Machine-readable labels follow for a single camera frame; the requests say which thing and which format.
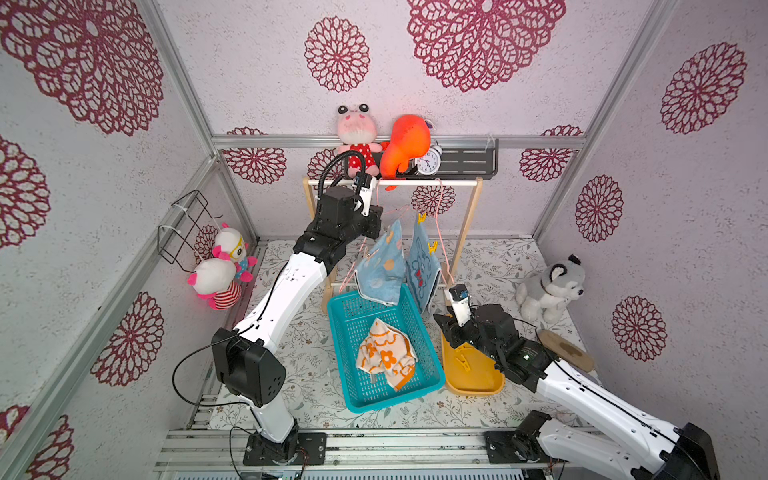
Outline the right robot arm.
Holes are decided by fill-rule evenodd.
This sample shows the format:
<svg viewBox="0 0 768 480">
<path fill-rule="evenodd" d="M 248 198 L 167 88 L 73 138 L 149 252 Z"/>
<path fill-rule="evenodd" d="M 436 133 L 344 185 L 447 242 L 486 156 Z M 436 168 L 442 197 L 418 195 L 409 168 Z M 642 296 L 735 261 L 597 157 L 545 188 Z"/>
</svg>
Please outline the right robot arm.
<svg viewBox="0 0 768 480">
<path fill-rule="evenodd" d="M 516 319 L 498 304 L 433 316 L 451 347 L 469 345 L 493 361 L 507 380 L 556 402 L 596 428 L 574 429 L 534 410 L 513 431 L 485 435 L 493 463 L 562 460 L 608 479 L 718 479 L 710 435 L 688 423 L 658 419 L 580 373 L 538 340 L 521 336 Z"/>
</svg>

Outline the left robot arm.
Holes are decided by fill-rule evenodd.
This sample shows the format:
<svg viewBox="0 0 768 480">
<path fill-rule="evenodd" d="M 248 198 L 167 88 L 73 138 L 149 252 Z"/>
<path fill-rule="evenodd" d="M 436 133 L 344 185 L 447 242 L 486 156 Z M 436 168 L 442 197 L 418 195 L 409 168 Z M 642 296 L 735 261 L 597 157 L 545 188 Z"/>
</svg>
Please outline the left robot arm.
<svg viewBox="0 0 768 480">
<path fill-rule="evenodd" d="M 359 237 L 375 239 L 383 208 L 372 203 L 376 182 L 353 189 L 319 190 L 315 216 L 297 239 L 272 287 L 233 330 L 214 334 L 211 348 L 217 379 L 254 414 L 260 436 L 284 445 L 297 429 L 282 387 L 286 369 L 276 358 L 292 319 Z"/>
</svg>

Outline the white orange patterned towel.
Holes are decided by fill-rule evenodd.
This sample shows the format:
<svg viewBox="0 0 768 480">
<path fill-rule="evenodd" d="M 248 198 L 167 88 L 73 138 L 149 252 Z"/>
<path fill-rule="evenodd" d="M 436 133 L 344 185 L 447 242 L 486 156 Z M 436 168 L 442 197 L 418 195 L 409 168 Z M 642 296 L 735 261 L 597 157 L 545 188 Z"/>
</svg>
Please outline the white orange patterned towel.
<svg viewBox="0 0 768 480">
<path fill-rule="evenodd" d="M 401 391 L 414 377 L 417 363 L 409 337 L 376 318 L 359 345 L 355 365 L 371 377 L 384 374 L 388 385 Z"/>
</svg>

